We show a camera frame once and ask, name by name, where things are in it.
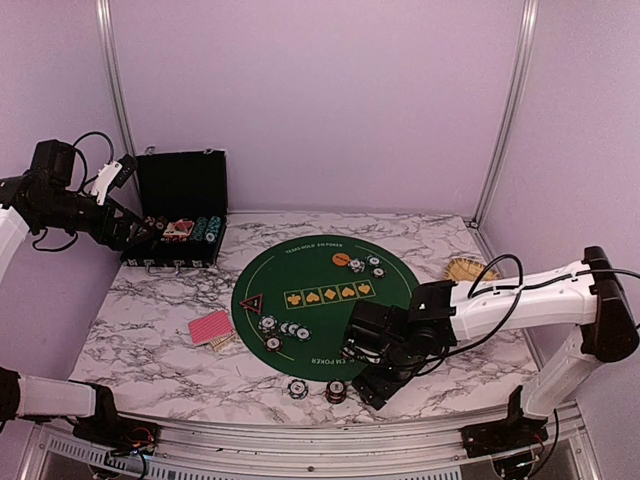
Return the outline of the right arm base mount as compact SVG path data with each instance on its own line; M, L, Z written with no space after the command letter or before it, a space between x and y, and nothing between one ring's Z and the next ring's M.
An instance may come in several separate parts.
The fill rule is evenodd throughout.
M499 454L529 447L548 439L546 420L506 419L465 426L460 430L463 448L469 458Z

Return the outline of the blue white chip stack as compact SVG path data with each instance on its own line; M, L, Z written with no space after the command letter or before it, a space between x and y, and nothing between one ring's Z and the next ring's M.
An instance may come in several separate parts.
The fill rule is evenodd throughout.
M293 379L287 385L287 392L294 400L304 399L308 394L308 385L304 380Z

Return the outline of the black red triangle dealer button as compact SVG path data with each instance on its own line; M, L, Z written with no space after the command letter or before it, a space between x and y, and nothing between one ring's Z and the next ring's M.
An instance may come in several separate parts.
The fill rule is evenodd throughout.
M239 302L239 305L248 312L260 315L263 311L264 295L262 293L245 298Z

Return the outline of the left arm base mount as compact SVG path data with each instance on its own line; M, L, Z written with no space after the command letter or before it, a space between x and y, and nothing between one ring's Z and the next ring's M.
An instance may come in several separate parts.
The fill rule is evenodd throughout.
M119 418L114 423L93 418L80 418L73 427L76 438L111 449L112 456L152 453L160 426L132 418Z

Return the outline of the orange big blind button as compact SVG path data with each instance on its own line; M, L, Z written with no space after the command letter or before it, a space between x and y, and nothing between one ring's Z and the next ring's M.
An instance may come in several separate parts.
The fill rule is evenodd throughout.
M351 261L351 257L346 253L336 253L332 256L332 262L338 267L347 266Z

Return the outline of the brown black chip stack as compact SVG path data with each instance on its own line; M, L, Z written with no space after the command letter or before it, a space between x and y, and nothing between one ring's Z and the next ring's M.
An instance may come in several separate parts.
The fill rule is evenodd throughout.
M331 404L340 404L347 397L346 384L341 380L331 380L325 388L325 399Z

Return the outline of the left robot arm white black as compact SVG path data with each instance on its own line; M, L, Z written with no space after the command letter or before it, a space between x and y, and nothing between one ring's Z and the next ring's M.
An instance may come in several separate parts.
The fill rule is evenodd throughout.
M1 281L1 366L66 380L118 273L120 254L81 234L38 252L29 235Z

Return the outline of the teal chips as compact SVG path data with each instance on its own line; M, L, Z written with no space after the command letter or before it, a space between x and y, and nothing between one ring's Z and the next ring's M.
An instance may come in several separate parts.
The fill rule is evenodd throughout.
M311 339L311 330L299 323L283 322L279 325L278 331L285 337L295 338L300 342L306 342Z

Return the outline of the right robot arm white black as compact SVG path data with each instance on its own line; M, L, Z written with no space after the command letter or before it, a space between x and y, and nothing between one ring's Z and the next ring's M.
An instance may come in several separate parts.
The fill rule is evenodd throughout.
M380 409L427 364L474 349L501 330L569 326L556 354L516 393L516 410L496 425L496 440L515 448L533 433L534 420L547 419L595 369L638 349L622 274L592 246L583 259L539 274L423 283L407 308L359 300L341 353L365 363L353 385Z

